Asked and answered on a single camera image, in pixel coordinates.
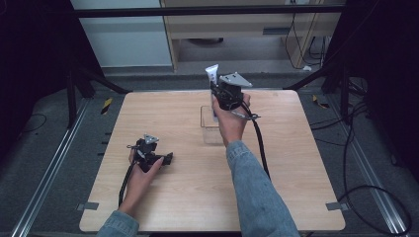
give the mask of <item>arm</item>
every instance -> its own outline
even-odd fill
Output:
[[[243,101],[250,106],[249,95],[244,94]],[[288,208],[255,156],[241,141],[246,120],[222,110],[216,99],[212,107],[227,148],[242,235],[299,236]],[[245,114],[241,108],[236,110]]]
[[[133,150],[129,155],[131,161]],[[97,236],[125,237],[136,236],[139,224],[135,220],[137,207],[145,195],[163,163],[163,159],[156,161],[147,173],[143,173],[138,165],[134,165],[126,187],[126,197],[118,210],[115,210],[99,230]]]

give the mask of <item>blue sleeve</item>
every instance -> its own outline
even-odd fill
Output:
[[[227,146],[240,229],[245,236],[299,236],[291,214],[256,157],[242,141]]]
[[[136,236],[138,226],[139,224],[135,219],[123,212],[114,210],[99,230],[97,236]]]

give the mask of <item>gray floor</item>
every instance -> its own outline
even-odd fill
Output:
[[[291,66],[284,46],[276,38],[224,39],[223,43],[185,40],[182,48],[179,69],[176,72],[165,75],[156,72],[140,77],[110,79],[135,91],[207,89],[208,78],[204,68],[218,63],[220,74],[237,71],[257,88],[278,89],[289,86],[309,74]],[[321,80],[315,81],[298,93],[310,123],[336,118],[332,109],[321,108],[312,102],[313,94],[321,94],[318,88],[320,82]],[[124,100],[124,95],[118,95],[98,84],[94,86],[97,93],[94,99],[89,100],[81,127],[33,223],[31,233],[34,236],[86,234],[78,227],[82,212],[76,210],[76,206],[88,199],[106,150],[104,142],[110,138],[107,133],[112,132]],[[106,115],[101,115],[103,104],[110,97],[113,98],[110,109]],[[351,104],[355,105],[361,100],[362,98],[353,96]],[[65,91],[39,100],[34,114],[45,115],[46,122],[34,131],[23,132],[9,153],[10,164],[1,168],[1,236],[8,236],[22,216],[66,131],[66,103]],[[36,128],[42,123],[42,116],[33,116],[26,129]],[[355,118],[354,123],[356,137],[383,186],[400,198],[410,211],[414,223],[411,236],[419,236],[419,210],[416,204],[419,199],[418,183],[408,170],[391,165],[390,153],[372,119],[362,114]],[[346,135],[339,124],[316,130],[313,134],[318,139],[317,146],[338,197],[344,193],[342,144],[346,141]],[[366,183],[351,150],[348,152],[347,168],[349,187]],[[371,192],[361,191],[351,197],[354,205],[367,220],[386,229],[385,221]],[[313,236],[382,236],[364,224],[352,210],[343,213],[347,223],[344,230],[338,233],[314,233]]]

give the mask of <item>clear plastic container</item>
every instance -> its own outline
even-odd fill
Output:
[[[212,107],[201,107],[201,128],[203,130],[204,143],[222,145],[222,137],[219,133],[218,122],[214,121]]]

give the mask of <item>white tube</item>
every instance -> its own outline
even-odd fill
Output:
[[[216,70],[217,69],[218,69],[218,64],[206,68],[206,72],[207,72],[207,75],[209,76],[209,80],[213,82],[215,85],[216,85]]]
[[[218,64],[211,66],[211,67],[207,67],[206,68],[206,72],[207,75],[209,76],[209,83],[213,82],[213,84],[216,85],[216,70],[218,69]],[[210,103],[212,104],[212,99],[213,99],[213,94],[210,93]],[[218,118],[216,117],[215,111],[212,111],[212,119],[215,122],[218,122]]]

